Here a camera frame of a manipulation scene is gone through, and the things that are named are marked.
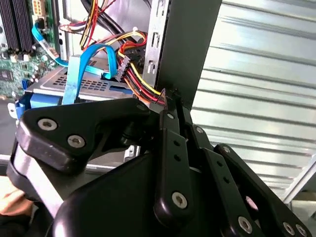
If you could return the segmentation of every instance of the metal screw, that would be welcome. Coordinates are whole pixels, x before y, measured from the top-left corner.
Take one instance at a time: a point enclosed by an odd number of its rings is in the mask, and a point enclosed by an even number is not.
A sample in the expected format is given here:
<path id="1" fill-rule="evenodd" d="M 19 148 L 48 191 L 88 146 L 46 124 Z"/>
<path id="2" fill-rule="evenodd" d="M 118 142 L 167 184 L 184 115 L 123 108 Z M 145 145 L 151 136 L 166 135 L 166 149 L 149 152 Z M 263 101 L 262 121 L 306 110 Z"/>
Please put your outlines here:
<path id="1" fill-rule="evenodd" d="M 188 201 L 186 197 L 179 192 L 174 192 L 172 194 L 172 201 L 180 209 L 185 209 L 188 206 Z"/>
<path id="2" fill-rule="evenodd" d="M 296 228 L 297 228 L 298 232 L 299 232 L 302 236 L 307 237 L 307 233 L 306 233 L 306 231 L 303 229 L 303 227 L 301 227 L 299 224 L 296 224 Z"/>
<path id="3" fill-rule="evenodd" d="M 174 119 L 174 116 L 171 113 L 167 114 L 169 118 Z"/>
<path id="4" fill-rule="evenodd" d="M 243 216 L 239 216 L 238 217 L 238 222 L 240 227 L 248 234 L 252 233 L 252 226 L 250 224 L 250 222 L 244 218 Z"/>
<path id="5" fill-rule="evenodd" d="M 200 127 L 197 127 L 197 131 L 198 131 L 199 133 L 203 133 L 203 129 L 200 128 Z"/>
<path id="6" fill-rule="evenodd" d="M 224 149 L 224 151 L 227 152 L 227 153 L 230 153 L 230 152 L 231 152 L 231 150 L 229 150 L 228 147 L 223 147 L 223 149 Z"/>
<path id="7" fill-rule="evenodd" d="M 57 123 L 49 118 L 42 118 L 38 121 L 38 126 L 45 131 L 53 131 L 57 128 Z"/>
<path id="8" fill-rule="evenodd" d="M 142 105 L 142 104 L 138 104 L 136 105 L 136 107 L 142 111 L 146 111 L 148 109 L 145 105 Z"/>
<path id="9" fill-rule="evenodd" d="M 293 228 L 288 223 L 283 222 L 283 226 L 290 235 L 295 235 Z"/>
<path id="10" fill-rule="evenodd" d="M 78 135 L 72 135 L 68 138 L 68 144 L 74 148 L 81 148 L 85 146 L 85 141 Z"/>

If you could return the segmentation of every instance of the corrugated metal panel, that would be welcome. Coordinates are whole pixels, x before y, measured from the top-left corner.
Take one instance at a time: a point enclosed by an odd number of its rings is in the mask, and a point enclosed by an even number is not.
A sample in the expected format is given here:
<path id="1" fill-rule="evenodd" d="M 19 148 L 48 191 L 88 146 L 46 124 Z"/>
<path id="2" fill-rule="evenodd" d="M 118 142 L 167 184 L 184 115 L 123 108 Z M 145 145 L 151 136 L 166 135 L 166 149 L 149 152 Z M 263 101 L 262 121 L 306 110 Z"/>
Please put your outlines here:
<path id="1" fill-rule="evenodd" d="M 224 0 L 192 109 L 285 202 L 316 169 L 315 8 Z"/>

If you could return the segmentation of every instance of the motherboard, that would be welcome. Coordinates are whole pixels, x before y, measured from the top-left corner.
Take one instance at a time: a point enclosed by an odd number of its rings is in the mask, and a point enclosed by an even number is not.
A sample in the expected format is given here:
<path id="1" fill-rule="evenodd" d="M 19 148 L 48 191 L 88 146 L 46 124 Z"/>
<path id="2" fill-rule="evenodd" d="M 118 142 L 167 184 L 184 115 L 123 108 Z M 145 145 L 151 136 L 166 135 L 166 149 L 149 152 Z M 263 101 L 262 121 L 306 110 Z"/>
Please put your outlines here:
<path id="1" fill-rule="evenodd" d="M 0 99 L 22 95 L 28 86 L 56 68 L 32 35 L 33 24 L 42 19 L 41 33 L 58 51 L 53 1 L 0 1 Z"/>

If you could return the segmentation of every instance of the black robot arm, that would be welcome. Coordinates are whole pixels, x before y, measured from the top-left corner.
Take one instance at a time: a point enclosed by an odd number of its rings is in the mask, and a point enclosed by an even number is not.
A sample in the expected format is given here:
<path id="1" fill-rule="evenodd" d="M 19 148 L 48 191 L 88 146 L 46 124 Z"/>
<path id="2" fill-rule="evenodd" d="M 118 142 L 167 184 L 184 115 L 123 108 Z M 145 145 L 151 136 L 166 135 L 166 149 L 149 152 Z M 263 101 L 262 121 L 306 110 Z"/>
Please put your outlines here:
<path id="1" fill-rule="evenodd" d="M 25 112 L 7 173 L 45 204 L 54 236 L 312 236 L 231 147 L 211 146 L 179 97 L 158 103 L 159 114 L 136 99 Z M 89 160 L 130 145 L 138 157 L 87 179 Z"/>

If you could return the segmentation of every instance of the ram slot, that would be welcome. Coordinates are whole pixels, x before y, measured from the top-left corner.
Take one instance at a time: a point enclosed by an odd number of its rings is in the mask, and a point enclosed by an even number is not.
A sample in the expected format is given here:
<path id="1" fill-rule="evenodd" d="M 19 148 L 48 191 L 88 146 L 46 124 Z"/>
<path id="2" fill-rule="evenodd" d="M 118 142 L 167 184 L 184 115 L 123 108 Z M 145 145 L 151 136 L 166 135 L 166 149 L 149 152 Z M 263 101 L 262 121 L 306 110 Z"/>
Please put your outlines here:
<path id="1" fill-rule="evenodd" d="M 20 36 L 20 49 L 24 52 L 31 52 L 34 39 L 32 36 L 32 23 L 28 2 L 27 0 L 13 0 L 12 2 Z"/>
<path id="2" fill-rule="evenodd" d="M 2 17 L 8 48 L 15 51 L 20 48 L 20 43 L 11 0 L 0 0 L 0 14 Z"/>

